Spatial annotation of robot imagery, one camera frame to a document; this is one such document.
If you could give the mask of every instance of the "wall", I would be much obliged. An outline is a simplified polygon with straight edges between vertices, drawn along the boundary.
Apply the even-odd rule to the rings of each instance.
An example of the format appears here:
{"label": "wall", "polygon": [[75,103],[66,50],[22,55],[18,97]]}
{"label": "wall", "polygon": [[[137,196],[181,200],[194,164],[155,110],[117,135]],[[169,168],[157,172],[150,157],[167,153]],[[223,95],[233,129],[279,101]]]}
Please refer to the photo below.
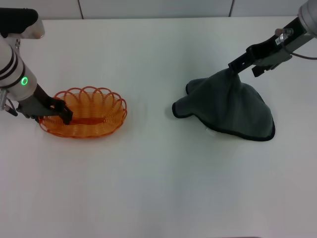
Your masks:
{"label": "wall", "polygon": [[[306,0],[235,0],[232,16],[294,16]],[[232,0],[0,0],[27,7],[42,19],[170,18],[228,16]]]}

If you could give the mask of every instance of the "orange basket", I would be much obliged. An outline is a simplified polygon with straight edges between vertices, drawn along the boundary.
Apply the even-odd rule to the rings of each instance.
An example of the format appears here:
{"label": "orange basket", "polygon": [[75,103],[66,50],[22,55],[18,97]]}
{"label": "orange basket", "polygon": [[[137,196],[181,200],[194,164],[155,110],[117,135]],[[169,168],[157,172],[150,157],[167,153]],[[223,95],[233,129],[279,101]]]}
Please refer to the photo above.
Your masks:
{"label": "orange basket", "polygon": [[40,119],[40,127],[53,135],[71,138],[97,138],[118,130],[126,116],[127,105],[119,94],[107,88],[71,88],[57,93],[73,112],[70,125],[65,125],[58,116]]}

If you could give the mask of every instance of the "dark gray cloth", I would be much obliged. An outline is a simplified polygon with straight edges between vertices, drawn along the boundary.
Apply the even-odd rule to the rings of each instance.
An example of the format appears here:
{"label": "dark gray cloth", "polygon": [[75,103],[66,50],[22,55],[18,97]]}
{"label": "dark gray cloth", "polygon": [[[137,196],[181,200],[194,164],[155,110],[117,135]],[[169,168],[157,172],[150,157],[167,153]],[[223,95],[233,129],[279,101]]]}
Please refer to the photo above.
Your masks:
{"label": "dark gray cloth", "polygon": [[195,115],[212,130],[247,140],[267,141],[275,135],[269,107],[230,69],[190,81],[186,92],[188,95],[172,106],[177,118]]}

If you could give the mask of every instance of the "green indicator light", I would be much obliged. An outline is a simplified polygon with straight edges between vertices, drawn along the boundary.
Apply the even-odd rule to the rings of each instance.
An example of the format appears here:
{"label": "green indicator light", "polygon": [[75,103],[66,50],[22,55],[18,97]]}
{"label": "green indicator light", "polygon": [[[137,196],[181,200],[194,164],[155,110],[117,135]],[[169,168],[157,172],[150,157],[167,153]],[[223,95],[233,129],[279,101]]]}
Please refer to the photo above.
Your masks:
{"label": "green indicator light", "polygon": [[28,78],[27,77],[23,77],[21,80],[21,84],[24,86],[28,83]]}

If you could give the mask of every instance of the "white tabletop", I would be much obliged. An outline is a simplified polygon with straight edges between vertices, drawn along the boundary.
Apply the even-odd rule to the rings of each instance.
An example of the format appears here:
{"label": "white tabletop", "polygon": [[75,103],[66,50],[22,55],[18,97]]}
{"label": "white tabletop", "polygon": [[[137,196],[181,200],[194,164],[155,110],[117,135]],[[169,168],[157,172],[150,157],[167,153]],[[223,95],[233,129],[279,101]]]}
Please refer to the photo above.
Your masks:
{"label": "white tabletop", "polygon": [[[254,78],[269,142],[210,134],[171,105],[293,17],[44,21],[21,55],[51,96],[107,87],[127,101],[115,134],[59,138],[0,114],[2,238],[312,238],[317,235],[317,63]],[[313,40],[298,52],[316,57]]]}

